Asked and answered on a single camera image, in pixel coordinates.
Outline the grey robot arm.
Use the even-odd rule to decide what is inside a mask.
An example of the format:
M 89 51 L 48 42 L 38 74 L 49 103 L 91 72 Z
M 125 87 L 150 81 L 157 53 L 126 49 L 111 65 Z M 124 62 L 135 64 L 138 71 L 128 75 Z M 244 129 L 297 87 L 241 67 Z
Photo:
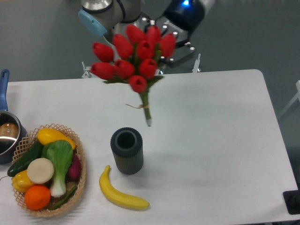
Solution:
M 143 31 L 156 25 L 163 36 L 171 33 L 176 37 L 175 55 L 163 60 L 167 66 L 174 68 L 193 58 L 195 47 L 190 37 L 215 1 L 173 0 L 156 19 L 142 12 L 141 4 L 140 0 L 82 0 L 78 16 L 89 32 L 105 37 L 109 43 L 115 34 L 124 35 L 130 24 Z

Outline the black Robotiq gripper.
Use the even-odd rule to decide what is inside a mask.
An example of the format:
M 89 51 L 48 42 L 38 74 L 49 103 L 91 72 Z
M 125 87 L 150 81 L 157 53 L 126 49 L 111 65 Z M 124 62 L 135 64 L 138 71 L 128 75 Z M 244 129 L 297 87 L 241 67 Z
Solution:
M 163 36 L 170 33 L 177 41 L 187 41 L 164 59 L 167 66 L 175 68 L 193 58 L 196 48 L 189 39 L 204 17 L 205 6 L 201 0 L 173 0 L 156 20 L 142 18 L 142 31 L 146 33 L 150 26 L 157 25 Z

